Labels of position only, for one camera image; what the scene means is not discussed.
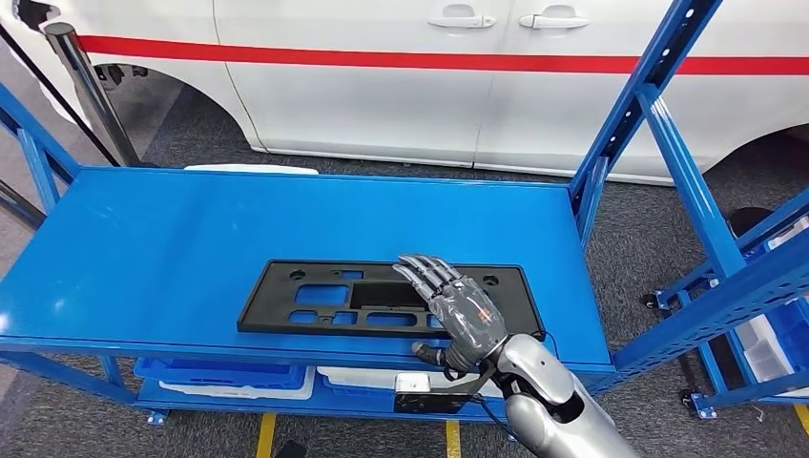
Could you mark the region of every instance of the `lower shelf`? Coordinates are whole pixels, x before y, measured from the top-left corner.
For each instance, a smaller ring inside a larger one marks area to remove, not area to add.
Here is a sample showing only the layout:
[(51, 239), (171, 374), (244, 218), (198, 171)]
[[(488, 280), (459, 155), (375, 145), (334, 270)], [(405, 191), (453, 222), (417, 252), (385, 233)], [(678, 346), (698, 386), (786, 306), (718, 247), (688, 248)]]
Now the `lower shelf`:
[[(312, 397), (306, 401), (284, 399), (217, 398), (184, 394), (164, 389), (156, 381), (146, 380), (134, 406), (146, 409), (216, 410), (230, 412), (287, 413), (329, 417), (385, 418), (392, 420), (458, 420), (491, 423), (486, 412), (475, 404), (467, 404), (456, 415), (399, 414), (393, 412), (393, 397), (346, 396), (335, 394), (323, 384), (321, 375), (315, 378)], [(506, 420), (503, 403), (488, 403), (491, 411)]]

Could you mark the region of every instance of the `silver pole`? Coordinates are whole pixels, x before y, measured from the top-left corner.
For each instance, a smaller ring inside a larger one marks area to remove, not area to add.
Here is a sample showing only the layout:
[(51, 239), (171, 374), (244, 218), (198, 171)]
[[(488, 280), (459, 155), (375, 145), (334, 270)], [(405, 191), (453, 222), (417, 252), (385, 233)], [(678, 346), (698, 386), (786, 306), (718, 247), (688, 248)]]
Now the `silver pole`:
[(36, 231), (45, 220), (44, 213), (2, 179), (0, 179), (0, 210), (4, 210), (10, 217), (17, 219), (32, 231)]
[(64, 22), (49, 24), (45, 26), (45, 36), (62, 65), (68, 69), (79, 103), (101, 141), (122, 165), (140, 165), (140, 158), (137, 157), (113, 104), (98, 82), (93, 64), (82, 51), (73, 26)]

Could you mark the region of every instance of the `robot finger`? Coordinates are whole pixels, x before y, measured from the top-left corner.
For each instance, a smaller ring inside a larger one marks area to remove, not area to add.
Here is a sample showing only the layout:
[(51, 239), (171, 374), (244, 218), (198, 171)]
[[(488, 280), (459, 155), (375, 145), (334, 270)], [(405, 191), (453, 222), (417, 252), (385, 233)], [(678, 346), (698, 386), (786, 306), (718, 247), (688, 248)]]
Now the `robot finger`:
[(433, 258), (433, 260), (436, 263), (438, 263), (441, 267), (443, 267), (444, 270), (446, 270), (446, 272), (450, 275), (450, 277), (453, 280), (460, 280), (461, 278), (464, 277), (463, 275), (461, 275), (460, 272), (455, 270), (455, 267), (452, 267), (451, 265), (447, 264), (445, 260), (442, 260), (441, 258)]
[(416, 255), (416, 258), (427, 264), (429, 268), (432, 269), (433, 272), (435, 272), (436, 274), (438, 274), (439, 277), (441, 277), (442, 281), (448, 282), (453, 280), (452, 275), (450, 275), (449, 272), (447, 272), (446, 269), (444, 269), (444, 267), (442, 267), (441, 264), (436, 262), (433, 258), (424, 255)]
[(415, 267), (416, 270), (418, 270), (419, 273), (422, 274), (436, 289), (441, 289), (441, 285), (444, 283), (444, 281), (435, 275), (435, 272), (433, 272), (432, 269), (426, 266), (417, 257), (400, 255), (399, 260), (411, 267)]
[(426, 302), (430, 302), (430, 300), (436, 295), (437, 291), (432, 289), (426, 281), (422, 280), (421, 277), (418, 276), (415, 272), (410, 270), (409, 268), (401, 265), (401, 264), (393, 264), (393, 270), (402, 274), (403, 277), (410, 281), (410, 284), (416, 288), (416, 293), (422, 297)]

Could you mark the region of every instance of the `blue metal shelf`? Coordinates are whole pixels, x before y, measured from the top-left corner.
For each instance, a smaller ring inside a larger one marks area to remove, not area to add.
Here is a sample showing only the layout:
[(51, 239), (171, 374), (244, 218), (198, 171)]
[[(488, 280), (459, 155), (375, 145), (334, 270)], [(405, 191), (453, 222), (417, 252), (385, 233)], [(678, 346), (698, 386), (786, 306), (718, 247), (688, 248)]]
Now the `blue metal shelf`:
[[(660, 96), (720, 3), (672, 2), (569, 185), (83, 167), (0, 85), (0, 125), (22, 145), (49, 213), (0, 283), (0, 362), (154, 410), (159, 419), (169, 408), (388, 418), (389, 406), (365, 406), (321, 385), (305, 407), (211, 400), (154, 382), (134, 393), (114, 357), (428, 369), (412, 356), (408, 339), (236, 330), (268, 260), (389, 261), (403, 252), (521, 265), (554, 351), (594, 394), (692, 348), (710, 355), (712, 338), (809, 291), (809, 231), (755, 261), (741, 255), (805, 214), (809, 190), (734, 240)], [(659, 295), (664, 307), (675, 297), (688, 306), (611, 353), (583, 249), (604, 180), (644, 120), (708, 260)], [(62, 197), (54, 173), (70, 185)], [(26, 221), (41, 219), (3, 189), (0, 207)], [(425, 221), (456, 202), (474, 206), (474, 219)], [(718, 286), (687, 297), (710, 279)], [(106, 380), (36, 354), (56, 352), (98, 356)], [(761, 389), (782, 392), (804, 383), (801, 377), (722, 387), (713, 397), (699, 396), (698, 407), (757, 399)], [(453, 418), (477, 421), (479, 413)]]
[[(402, 418), (393, 412), (393, 397), (357, 397), (336, 395), (323, 384), (322, 376), (315, 377), (311, 399), (307, 401), (283, 399), (237, 399), (195, 396), (161, 388), (155, 381), (144, 382), (134, 406), (152, 409), (219, 410), (237, 412), (277, 412), (295, 415), (323, 415), (363, 418)], [(502, 402), (489, 402), (489, 408), (502, 420), (506, 420)], [(467, 404), (457, 415), (406, 415), (412, 420), (460, 420), (465, 422), (490, 422), (480, 406)]]

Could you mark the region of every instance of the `caster wheel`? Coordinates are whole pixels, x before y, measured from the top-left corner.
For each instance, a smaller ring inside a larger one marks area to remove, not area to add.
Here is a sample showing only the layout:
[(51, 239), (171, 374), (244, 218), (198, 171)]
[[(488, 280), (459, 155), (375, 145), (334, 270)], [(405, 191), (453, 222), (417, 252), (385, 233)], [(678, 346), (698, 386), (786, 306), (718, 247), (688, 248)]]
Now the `caster wheel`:
[(657, 296), (654, 294), (644, 294), (643, 296), (640, 297), (640, 303), (642, 303), (643, 306), (651, 310), (660, 308), (657, 303)]
[(692, 397), (693, 394), (696, 394), (697, 391), (692, 389), (682, 389), (679, 392), (680, 396), (680, 403), (684, 405), (686, 408), (689, 409), (692, 413), (696, 413), (696, 407), (694, 406), (694, 398)]

